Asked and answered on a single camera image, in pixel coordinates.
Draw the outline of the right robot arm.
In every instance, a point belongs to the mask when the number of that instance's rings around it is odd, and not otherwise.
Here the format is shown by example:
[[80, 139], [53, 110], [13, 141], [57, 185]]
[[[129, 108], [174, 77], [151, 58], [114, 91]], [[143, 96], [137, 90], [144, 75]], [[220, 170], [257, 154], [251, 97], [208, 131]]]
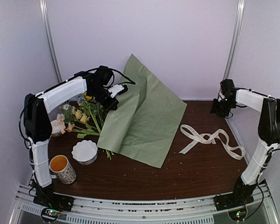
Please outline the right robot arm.
[[249, 107], [260, 112], [256, 150], [230, 195], [230, 202], [234, 206], [240, 206], [252, 195], [273, 153], [280, 150], [280, 98], [252, 89], [237, 88], [233, 80], [225, 79], [220, 82], [220, 92], [213, 100], [210, 112], [226, 118], [236, 107]]

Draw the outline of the blue flower stem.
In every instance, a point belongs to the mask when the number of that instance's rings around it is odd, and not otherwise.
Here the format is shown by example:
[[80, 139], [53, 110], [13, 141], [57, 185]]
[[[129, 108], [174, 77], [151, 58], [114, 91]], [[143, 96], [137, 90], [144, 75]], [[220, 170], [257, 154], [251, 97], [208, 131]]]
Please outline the blue flower stem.
[[78, 104], [83, 104], [83, 103], [84, 103], [84, 97], [83, 97], [83, 95], [82, 95], [82, 94], [78, 94], [78, 95], [76, 96], [76, 100], [77, 100], [77, 103], [78, 103]]

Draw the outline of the yellow flower stem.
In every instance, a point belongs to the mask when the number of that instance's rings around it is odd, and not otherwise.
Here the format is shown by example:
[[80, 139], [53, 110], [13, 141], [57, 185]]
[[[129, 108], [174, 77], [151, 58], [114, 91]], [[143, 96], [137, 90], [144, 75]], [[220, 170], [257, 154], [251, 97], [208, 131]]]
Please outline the yellow flower stem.
[[107, 112], [94, 96], [88, 96], [86, 92], [82, 94], [81, 100], [78, 104], [82, 111], [79, 121], [85, 124], [90, 135], [100, 136]]

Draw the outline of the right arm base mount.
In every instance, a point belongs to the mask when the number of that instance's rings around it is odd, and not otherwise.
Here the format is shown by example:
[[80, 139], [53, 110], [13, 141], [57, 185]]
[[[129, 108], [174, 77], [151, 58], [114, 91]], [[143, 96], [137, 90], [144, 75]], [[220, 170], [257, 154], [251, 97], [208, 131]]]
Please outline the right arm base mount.
[[233, 194], [217, 194], [213, 200], [217, 211], [227, 210], [229, 218], [233, 221], [244, 221], [248, 216], [247, 205], [254, 202], [252, 196], [248, 196], [244, 201], [234, 201]]

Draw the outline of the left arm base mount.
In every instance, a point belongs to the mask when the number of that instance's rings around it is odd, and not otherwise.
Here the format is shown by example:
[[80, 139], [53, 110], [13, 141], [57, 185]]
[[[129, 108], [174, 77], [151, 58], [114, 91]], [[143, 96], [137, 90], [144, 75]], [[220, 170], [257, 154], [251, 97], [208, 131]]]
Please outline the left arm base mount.
[[53, 202], [51, 202], [45, 196], [35, 195], [33, 202], [44, 206], [44, 208], [41, 210], [40, 216], [44, 222], [52, 223], [59, 218], [61, 212], [71, 211], [74, 198], [71, 196], [54, 194]]

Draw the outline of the pink and green wrapping paper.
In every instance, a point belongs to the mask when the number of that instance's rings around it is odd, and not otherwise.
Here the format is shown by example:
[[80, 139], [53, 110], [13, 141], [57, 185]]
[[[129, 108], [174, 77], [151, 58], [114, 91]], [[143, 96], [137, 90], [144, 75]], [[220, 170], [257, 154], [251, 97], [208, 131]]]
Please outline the pink and green wrapping paper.
[[161, 168], [187, 105], [135, 55], [123, 73], [136, 84], [117, 96], [118, 108], [108, 112], [97, 146]]

